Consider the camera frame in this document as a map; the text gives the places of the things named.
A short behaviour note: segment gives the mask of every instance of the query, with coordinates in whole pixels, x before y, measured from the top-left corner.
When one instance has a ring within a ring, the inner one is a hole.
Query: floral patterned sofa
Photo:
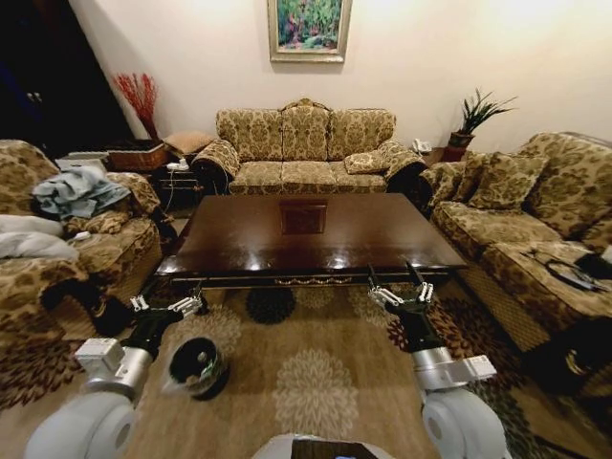
[[[216,123],[220,140],[191,164],[207,193],[408,193],[426,168],[391,140],[395,116],[383,109],[330,110],[302,99],[281,110],[221,110]],[[347,172],[345,157],[373,150],[385,171]]]
[[[34,215],[32,188],[58,172],[36,147],[0,141],[0,213]],[[70,242],[79,251],[78,260],[0,260],[0,373],[10,371],[4,364],[18,361],[21,352],[27,359],[35,346],[86,339],[96,331],[115,335],[129,323],[129,297],[162,259],[160,234],[176,233],[144,177],[107,176],[131,194],[90,220],[65,222],[68,233],[92,233]]]
[[[543,133],[516,154],[524,153],[549,160],[522,208],[515,210],[471,208],[455,200],[466,169],[463,162],[435,164],[420,180],[429,198],[425,213],[467,258],[469,268],[459,275],[518,348],[529,353],[580,321],[612,317],[612,292],[571,287],[526,255],[536,250],[541,261],[555,257],[573,263],[612,244],[612,145],[569,133]],[[612,281],[603,283],[612,287]],[[608,365],[582,391],[601,391],[606,377],[609,394],[611,375]]]

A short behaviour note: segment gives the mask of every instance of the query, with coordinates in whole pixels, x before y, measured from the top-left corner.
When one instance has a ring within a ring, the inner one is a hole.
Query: blue cloth
[[[88,165],[67,167],[32,191],[42,210],[62,220],[91,218],[128,194],[128,188],[107,180],[104,172]]]

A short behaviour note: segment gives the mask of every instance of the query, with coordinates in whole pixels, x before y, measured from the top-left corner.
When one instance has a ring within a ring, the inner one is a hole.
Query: floral rug
[[[150,302],[184,293],[155,285]],[[470,389],[497,412],[514,458],[612,457],[597,432],[521,373],[512,343],[479,303],[453,281],[438,297],[429,317],[453,357],[484,353],[498,370]],[[232,291],[210,309],[164,335],[126,457],[246,458],[287,432],[363,441],[397,458],[438,457],[420,418],[409,337],[364,288]],[[172,353],[202,336],[228,357],[228,385],[209,402],[164,393]],[[33,362],[29,377],[3,378],[11,395],[1,399],[0,457],[21,457],[35,427],[78,393],[84,375],[69,358],[76,343],[50,350],[53,364]]]

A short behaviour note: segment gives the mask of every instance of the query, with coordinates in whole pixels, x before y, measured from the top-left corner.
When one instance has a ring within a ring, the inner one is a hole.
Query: framed painting
[[[344,62],[352,0],[268,0],[271,62]]]

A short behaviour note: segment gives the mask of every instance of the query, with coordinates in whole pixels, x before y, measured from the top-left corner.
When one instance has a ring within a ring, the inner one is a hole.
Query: dark wooden coffee table
[[[402,194],[208,196],[157,275],[202,288],[340,285],[465,267]]]

